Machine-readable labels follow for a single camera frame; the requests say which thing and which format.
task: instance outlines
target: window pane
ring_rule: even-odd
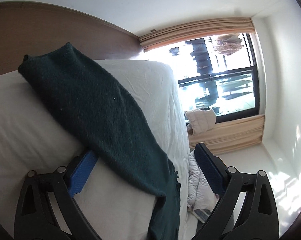
[[[183,111],[211,107],[218,115],[255,107],[252,74],[225,75],[179,88]]]
[[[142,58],[170,65],[177,80],[251,66],[242,33],[178,42],[146,52]]]

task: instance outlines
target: orange curtain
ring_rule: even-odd
[[[188,135],[190,149],[197,143],[205,143],[213,154],[240,150],[261,143],[264,131],[264,115],[215,124],[214,128],[198,135]]]
[[[231,17],[177,25],[154,31],[140,37],[139,40],[144,52],[147,52],[151,49],[156,49],[165,45],[198,39],[205,36],[230,33],[253,33],[254,31],[255,28],[251,18]]]

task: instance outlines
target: wooden headboard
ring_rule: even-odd
[[[137,36],[96,17],[44,3],[0,3],[0,75],[16,70],[25,54],[42,55],[66,42],[92,59],[141,52]]]

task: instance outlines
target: bed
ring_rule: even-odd
[[[156,141],[178,171],[179,239],[191,239],[197,220],[187,213],[188,136],[171,68],[142,60],[96,62],[131,93]],[[27,172],[52,172],[82,150],[83,146],[55,122],[17,71],[0,76],[0,223],[11,235]],[[50,197],[62,230],[68,232],[53,195]],[[122,180],[102,160],[75,199],[102,239],[146,239],[156,198]]]

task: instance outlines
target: blue rubber pad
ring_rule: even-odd
[[[80,193],[82,191],[97,160],[98,156],[93,151],[87,151],[85,156],[82,158],[82,160],[70,176],[68,184],[68,193],[70,197],[74,197],[75,194]]]
[[[207,179],[212,191],[215,194],[224,195],[225,187],[223,184],[223,176],[218,171],[216,165],[206,150],[204,150],[200,144],[197,144],[195,147],[195,159],[205,178]]]

